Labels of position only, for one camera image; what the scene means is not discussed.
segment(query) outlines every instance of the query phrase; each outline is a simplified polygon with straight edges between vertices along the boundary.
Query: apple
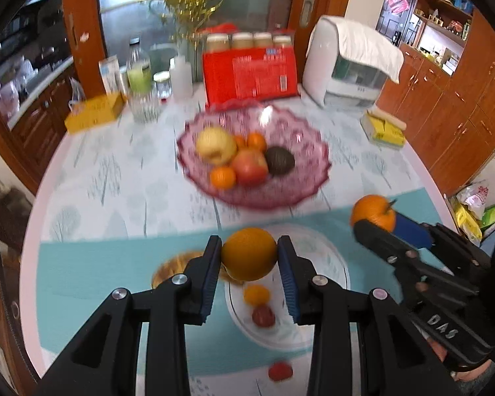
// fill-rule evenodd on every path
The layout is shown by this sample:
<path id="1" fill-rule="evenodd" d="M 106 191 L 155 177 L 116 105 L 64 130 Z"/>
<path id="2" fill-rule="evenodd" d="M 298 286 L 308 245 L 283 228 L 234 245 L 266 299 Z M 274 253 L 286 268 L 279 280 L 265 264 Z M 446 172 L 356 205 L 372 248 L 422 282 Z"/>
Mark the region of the apple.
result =
<path id="1" fill-rule="evenodd" d="M 225 165 L 236 154 L 235 138 L 219 126 L 205 128 L 196 139 L 196 151 L 202 160 Z"/>
<path id="2" fill-rule="evenodd" d="M 256 186 L 268 177 L 268 164 L 264 155 L 255 149 L 242 149 L 231 162 L 236 181 L 241 186 Z"/>

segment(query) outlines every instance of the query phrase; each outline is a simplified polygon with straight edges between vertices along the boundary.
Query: bottle with green liquid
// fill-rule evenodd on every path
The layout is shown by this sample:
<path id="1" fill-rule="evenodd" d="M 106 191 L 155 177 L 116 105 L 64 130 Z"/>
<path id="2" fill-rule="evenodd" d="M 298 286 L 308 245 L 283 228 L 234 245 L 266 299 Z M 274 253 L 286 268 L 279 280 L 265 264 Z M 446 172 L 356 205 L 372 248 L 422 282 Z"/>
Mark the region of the bottle with green liquid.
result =
<path id="1" fill-rule="evenodd" d="M 146 94 L 152 90 L 150 57 L 140 47 L 140 39 L 130 41 L 130 57 L 127 60 L 127 76 L 134 94 Z"/>

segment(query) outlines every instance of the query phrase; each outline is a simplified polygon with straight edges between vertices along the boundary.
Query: table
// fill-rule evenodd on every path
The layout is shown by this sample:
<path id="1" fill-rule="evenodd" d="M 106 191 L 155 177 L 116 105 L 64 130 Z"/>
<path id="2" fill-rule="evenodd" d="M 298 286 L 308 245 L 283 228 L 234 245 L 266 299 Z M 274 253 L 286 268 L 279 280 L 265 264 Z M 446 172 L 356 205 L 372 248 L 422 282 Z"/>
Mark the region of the table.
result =
<path id="1" fill-rule="evenodd" d="M 370 144 L 359 112 L 320 109 L 304 93 L 276 104 L 306 117 L 329 144 L 333 166 L 319 193 L 296 207 L 264 213 L 206 197 L 184 178 L 176 161 L 176 139 L 204 103 L 200 85 L 190 100 L 170 101 L 158 123 L 135 124 L 130 113 L 123 113 L 114 123 L 63 139 L 37 193 L 20 269 L 22 332 L 38 373 L 113 288 L 149 289 L 161 263 L 202 249 L 211 234 L 224 240 L 244 226 L 293 231 L 299 225 L 297 234 L 313 234 L 312 240 L 337 250 L 352 290 L 384 287 L 400 300 L 392 268 L 354 241 L 351 206 L 365 194 L 381 194 L 396 198 L 395 208 L 417 221 L 454 228 L 410 145 L 396 151 Z M 423 258 L 441 265 L 428 252 Z M 186 327 L 193 394 L 230 394 L 232 386 L 239 396 L 305 394 L 310 347 L 270 347 L 249 337 L 233 319 L 229 291 L 228 284 L 219 283 L 207 323 Z M 288 360 L 294 375 L 275 384 L 267 370 L 278 359 Z M 141 391 L 143 362 L 142 350 Z"/>

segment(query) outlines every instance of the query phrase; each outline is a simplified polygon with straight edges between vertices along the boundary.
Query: fruit bowl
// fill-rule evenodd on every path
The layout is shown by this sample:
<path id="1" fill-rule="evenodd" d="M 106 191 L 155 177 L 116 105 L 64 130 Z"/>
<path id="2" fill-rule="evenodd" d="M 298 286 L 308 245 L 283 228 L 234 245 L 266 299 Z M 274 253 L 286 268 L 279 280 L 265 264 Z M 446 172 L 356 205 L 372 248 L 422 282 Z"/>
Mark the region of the fruit bowl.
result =
<path id="1" fill-rule="evenodd" d="M 321 133 L 306 119 L 295 116 L 275 105 L 244 103 L 233 110 L 202 112 L 185 124 L 185 132 L 177 141 L 178 161 L 187 178 L 207 195 L 227 204 L 254 210 L 291 207 L 317 193 L 328 180 L 328 144 Z M 295 158 L 295 167 L 284 176 L 268 176 L 264 183 L 245 187 L 236 185 L 228 190 L 214 187 L 209 180 L 211 164 L 202 161 L 196 151 L 198 134 L 205 128 L 221 126 L 233 135 L 246 137 L 250 132 L 264 135 L 270 146 L 282 146 Z"/>

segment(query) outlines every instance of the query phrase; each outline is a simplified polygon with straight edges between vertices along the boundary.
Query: orange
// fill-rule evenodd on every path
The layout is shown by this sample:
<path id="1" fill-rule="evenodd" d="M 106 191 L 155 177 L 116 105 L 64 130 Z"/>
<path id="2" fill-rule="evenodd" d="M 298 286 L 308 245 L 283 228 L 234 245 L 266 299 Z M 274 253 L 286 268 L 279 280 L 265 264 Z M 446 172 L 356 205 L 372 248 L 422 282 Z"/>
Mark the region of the orange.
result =
<path id="1" fill-rule="evenodd" d="M 247 227 L 231 235 L 222 247 L 222 263 L 237 281 L 258 280 L 277 263 L 277 243 L 258 227 Z"/>
<path id="2" fill-rule="evenodd" d="M 247 147 L 247 144 L 246 144 L 246 139 L 241 136 L 240 134 L 236 135 L 235 136 L 235 141 L 236 141 L 236 148 L 237 149 L 245 149 Z"/>
<path id="3" fill-rule="evenodd" d="M 262 134 L 259 132 L 252 132 L 247 136 L 247 146 L 251 149 L 256 149 L 264 153 L 268 145 Z"/>
<path id="4" fill-rule="evenodd" d="M 367 219 L 384 230 L 392 232 L 396 226 L 396 212 L 387 198 L 380 195 L 366 195 L 354 204 L 350 225 Z"/>
<path id="5" fill-rule="evenodd" d="M 271 294 L 263 285 L 251 284 L 244 289 L 244 302 L 252 307 L 267 304 Z"/>
<path id="6" fill-rule="evenodd" d="M 231 167 L 216 167 L 209 173 L 209 180 L 218 189 L 231 189 L 236 184 L 236 174 Z"/>

